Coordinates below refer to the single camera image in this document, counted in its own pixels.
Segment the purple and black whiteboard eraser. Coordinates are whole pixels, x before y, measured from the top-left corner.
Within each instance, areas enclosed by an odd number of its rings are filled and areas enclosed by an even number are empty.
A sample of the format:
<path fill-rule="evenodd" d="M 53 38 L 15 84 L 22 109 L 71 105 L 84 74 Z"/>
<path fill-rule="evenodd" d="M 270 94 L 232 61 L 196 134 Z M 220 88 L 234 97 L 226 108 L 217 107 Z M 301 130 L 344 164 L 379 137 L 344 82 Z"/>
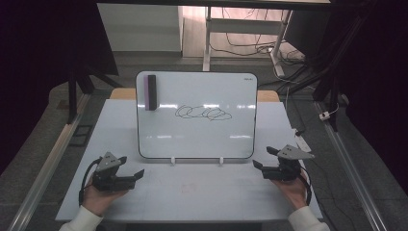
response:
<path fill-rule="evenodd" d="M 145 76 L 143 83 L 144 83 L 145 110 L 155 111 L 158 107 L 156 76 L 155 75 Z"/>

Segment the wooden board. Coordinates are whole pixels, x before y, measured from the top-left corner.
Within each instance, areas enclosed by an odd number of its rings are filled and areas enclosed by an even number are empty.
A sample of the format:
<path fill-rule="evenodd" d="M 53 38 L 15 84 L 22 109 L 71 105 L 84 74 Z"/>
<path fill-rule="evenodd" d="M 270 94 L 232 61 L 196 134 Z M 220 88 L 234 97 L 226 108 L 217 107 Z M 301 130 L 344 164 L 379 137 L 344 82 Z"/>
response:
<path fill-rule="evenodd" d="M 137 98 L 136 90 L 133 88 L 114 89 L 110 96 L 111 99 L 135 100 Z M 274 90 L 258 90 L 257 100 L 259 102 L 279 102 L 279 96 Z"/>

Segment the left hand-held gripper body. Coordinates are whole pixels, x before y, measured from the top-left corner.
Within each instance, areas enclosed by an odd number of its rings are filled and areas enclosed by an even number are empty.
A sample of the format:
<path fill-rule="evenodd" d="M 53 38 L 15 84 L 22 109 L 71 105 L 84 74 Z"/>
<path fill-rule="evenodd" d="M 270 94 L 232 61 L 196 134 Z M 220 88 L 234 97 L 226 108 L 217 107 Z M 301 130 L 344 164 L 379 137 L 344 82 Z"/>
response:
<path fill-rule="evenodd" d="M 136 183 L 134 176 L 117 176 L 120 166 L 122 165 L 119 158 L 107 152 L 92 175 L 92 185 L 100 192 L 113 193 L 132 190 Z"/>

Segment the white whiteboard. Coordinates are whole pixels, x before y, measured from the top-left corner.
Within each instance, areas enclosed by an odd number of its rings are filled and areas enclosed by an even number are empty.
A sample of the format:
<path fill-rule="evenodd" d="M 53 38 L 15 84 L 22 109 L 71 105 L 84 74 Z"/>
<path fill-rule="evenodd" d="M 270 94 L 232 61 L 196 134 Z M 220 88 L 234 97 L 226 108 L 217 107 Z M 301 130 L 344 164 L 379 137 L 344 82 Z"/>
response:
<path fill-rule="evenodd" d="M 145 110 L 144 77 L 157 109 Z M 139 152 L 147 159 L 247 159 L 254 152 L 258 79 L 252 73 L 142 71 L 136 77 Z"/>

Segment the white desk frame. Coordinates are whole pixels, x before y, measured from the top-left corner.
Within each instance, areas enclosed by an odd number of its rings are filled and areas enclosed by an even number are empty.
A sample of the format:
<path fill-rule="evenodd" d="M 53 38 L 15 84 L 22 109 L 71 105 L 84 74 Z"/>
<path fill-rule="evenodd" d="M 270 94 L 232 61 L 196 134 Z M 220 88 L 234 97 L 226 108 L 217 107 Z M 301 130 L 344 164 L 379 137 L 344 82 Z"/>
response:
<path fill-rule="evenodd" d="M 260 36 L 269 35 L 276 36 L 276 41 L 273 43 L 273 47 L 267 49 L 267 53 L 272 61 L 273 70 L 275 71 L 277 77 L 284 77 L 285 73 L 282 67 L 282 62 L 278 58 L 278 53 L 280 51 L 283 37 L 286 33 L 291 14 L 291 10 L 282 10 L 282 18 L 279 20 L 219 18 L 212 17 L 212 7 L 206 7 L 203 70 L 210 70 L 211 51 L 213 50 L 213 48 L 210 46 L 212 33 L 232 33 Z"/>

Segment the metal rail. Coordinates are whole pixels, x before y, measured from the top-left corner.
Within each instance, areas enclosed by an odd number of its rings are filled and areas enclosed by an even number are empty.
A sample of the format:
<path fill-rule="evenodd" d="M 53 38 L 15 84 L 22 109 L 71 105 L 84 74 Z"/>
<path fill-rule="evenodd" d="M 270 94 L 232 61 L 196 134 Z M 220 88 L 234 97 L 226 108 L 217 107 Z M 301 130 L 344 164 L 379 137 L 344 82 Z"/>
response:
<path fill-rule="evenodd" d="M 374 202 L 374 199 L 369 192 L 360 172 L 355 166 L 350 151 L 345 145 L 342 134 L 339 131 L 335 131 L 329 120 L 321 120 L 319 118 L 322 113 L 319 102 L 314 102 L 316 111 L 318 112 L 318 121 L 321 122 L 326 130 L 329 139 L 334 146 L 334 149 L 340 159 L 344 172 L 352 186 L 361 207 L 365 212 L 365 215 L 370 223 L 372 231 L 389 231 L 383 216 L 380 214 L 379 209 Z"/>
<path fill-rule="evenodd" d="M 72 138 L 81 118 L 83 117 L 84 110 L 87 107 L 90 98 L 90 94 L 83 94 L 80 97 L 77 104 L 76 115 L 69 124 L 64 126 L 7 231 L 25 231 L 42 196 L 45 193 L 46 188 L 48 187 L 53 174 L 56 171 L 56 168 L 69 144 L 70 139 Z"/>

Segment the person's right hand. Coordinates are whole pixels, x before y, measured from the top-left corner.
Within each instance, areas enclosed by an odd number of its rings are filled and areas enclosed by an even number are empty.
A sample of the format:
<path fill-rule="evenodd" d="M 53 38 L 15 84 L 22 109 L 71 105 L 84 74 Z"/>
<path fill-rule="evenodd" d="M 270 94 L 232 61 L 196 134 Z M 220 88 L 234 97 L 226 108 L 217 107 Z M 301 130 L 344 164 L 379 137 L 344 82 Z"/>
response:
<path fill-rule="evenodd" d="M 307 205 L 307 190 L 300 178 L 290 182 L 272 180 L 272 183 L 285 196 L 295 211 Z"/>

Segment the white power strip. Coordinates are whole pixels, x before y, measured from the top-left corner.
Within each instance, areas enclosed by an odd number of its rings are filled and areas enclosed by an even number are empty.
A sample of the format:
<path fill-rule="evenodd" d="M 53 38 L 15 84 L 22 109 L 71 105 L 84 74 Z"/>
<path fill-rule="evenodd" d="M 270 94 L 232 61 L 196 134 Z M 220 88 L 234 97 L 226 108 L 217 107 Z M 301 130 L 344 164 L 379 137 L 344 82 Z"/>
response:
<path fill-rule="evenodd" d="M 305 152 L 311 152 L 312 149 L 311 147 L 308 145 L 308 143 L 303 139 L 303 137 L 301 136 L 301 133 L 297 130 L 297 129 L 293 129 L 293 133 L 294 133 L 294 140 L 297 144 L 297 146 Z"/>

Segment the black stand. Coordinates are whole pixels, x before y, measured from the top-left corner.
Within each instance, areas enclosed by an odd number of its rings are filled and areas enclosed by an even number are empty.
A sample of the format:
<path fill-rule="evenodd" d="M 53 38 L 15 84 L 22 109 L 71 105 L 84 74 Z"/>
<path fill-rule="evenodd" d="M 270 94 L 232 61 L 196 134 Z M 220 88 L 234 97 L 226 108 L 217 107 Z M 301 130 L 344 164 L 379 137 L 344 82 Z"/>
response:
<path fill-rule="evenodd" d="M 68 74 L 68 120 L 67 124 L 72 124 L 78 113 L 77 105 L 77 87 L 80 87 L 83 94 L 92 94 L 95 86 L 90 77 L 95 76 L 97 79 L 108 84 L 113 88 L 122 88 L 122 85 L 113 80 L 107 74 L 90 65 L 76 66 Z"/>
<path fill-rule="evenodd" d="M 341 63 L 349 46 L 366 21 L 365 13 L 294 11 L 285 39 L 305 55 L 305 64 L 313 69 L 311 77 L 296 84 L 289 94 L 319 82 L 312 93 L 315 101 L 330 95 L 328 122 L 337 132 L 338 95 Z"/>

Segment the person's left hand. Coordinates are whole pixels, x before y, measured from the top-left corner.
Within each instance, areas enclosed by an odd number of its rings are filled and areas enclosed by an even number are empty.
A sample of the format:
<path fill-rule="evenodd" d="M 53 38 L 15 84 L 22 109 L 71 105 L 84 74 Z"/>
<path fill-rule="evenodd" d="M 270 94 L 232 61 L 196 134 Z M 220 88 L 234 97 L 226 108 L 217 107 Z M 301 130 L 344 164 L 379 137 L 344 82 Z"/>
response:
<path fill-rule="evenodd" d="M 93 185 L 86 187 L 82 206 L 93 214 L 102 217 L 111 204 L 125 195 L 127 191 L 100 192 Z"/>

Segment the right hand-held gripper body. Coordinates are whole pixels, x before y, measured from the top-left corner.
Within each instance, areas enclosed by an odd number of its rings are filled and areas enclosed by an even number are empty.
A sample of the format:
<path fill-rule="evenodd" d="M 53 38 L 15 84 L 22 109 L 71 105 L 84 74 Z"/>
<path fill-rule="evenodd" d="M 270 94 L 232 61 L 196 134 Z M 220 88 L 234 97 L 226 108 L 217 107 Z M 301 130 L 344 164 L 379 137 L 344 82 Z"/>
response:
<path fill-rule="evenodd" d="M 268 180 L 293 181 L 301 173 L 300 160 L 313 159 L 314 155 L 287 144 L 276 155 L 277 167 L 264 167 L 263 177 Z"/>

